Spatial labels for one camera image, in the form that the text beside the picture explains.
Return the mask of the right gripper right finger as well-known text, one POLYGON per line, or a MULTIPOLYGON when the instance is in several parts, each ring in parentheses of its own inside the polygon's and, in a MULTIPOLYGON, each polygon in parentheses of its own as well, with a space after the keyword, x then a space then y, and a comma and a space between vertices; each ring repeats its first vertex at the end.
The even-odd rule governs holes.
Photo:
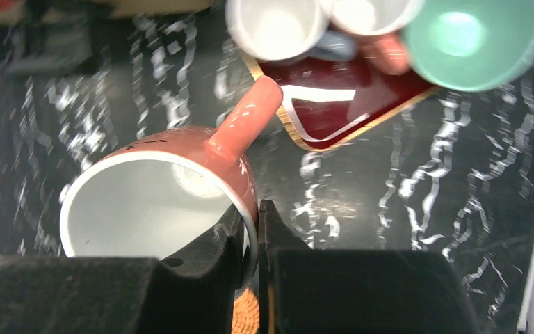
POLYGON ((259 206, 261 333, 478 333, 471 302, 440 254, 313 249, 259 206))

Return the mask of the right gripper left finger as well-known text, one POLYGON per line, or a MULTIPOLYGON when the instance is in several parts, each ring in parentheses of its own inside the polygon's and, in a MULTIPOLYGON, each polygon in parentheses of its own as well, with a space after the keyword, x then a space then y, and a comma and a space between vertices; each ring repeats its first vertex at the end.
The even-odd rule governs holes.
POLYGON ((243 235, 230 207, 164 260, 0 257, 0 333, 229 333, 243 235))

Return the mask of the woven rattan coaster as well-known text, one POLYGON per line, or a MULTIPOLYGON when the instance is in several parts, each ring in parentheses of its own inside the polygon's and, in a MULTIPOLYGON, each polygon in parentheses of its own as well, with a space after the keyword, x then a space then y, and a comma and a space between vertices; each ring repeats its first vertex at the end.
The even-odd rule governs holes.
POLYGON ((257 334, 259 325, 259 299, 250 288, 247 288, 234 300, 232 334, 257 334))

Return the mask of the white cup floral pattern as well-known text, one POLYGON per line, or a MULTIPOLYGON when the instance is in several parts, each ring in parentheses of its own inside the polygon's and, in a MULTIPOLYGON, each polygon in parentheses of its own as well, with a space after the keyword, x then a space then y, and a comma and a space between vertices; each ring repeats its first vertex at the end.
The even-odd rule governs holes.
POLYGON ((259 77, 216 128, 184 126, 104 157, 68 188, 60 238, 68 257, 170 257, 234 208, 245 225, 241 287, 257 268, 259 206, 246 150, 283 92, 259 77))

